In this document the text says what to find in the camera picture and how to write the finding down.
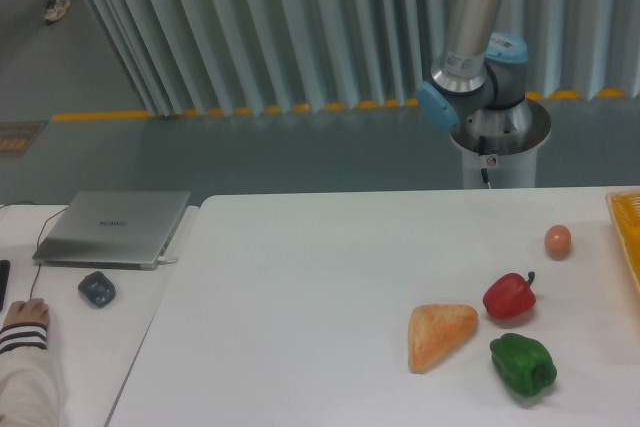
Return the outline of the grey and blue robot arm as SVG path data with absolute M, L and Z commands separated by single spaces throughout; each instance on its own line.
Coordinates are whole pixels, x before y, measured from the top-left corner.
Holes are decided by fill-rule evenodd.
M 639 0 L 453 0 L 419 107 L 449 130 L 526 90 L 639 94 Z

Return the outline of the forearm in striped sleeve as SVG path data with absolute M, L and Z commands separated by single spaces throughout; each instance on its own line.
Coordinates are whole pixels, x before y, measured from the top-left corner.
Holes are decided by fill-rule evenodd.
M 59 390 L 45 325 L 1 330 L 1 425 L 59 426 Z

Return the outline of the person's hand on mouse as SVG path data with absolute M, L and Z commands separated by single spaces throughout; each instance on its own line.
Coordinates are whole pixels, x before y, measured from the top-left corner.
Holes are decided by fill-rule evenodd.
M 35 325 L 45 329 L 49 327 L 49 306 L 42 298 L 13 302 L 5 317 L 3 327 Z

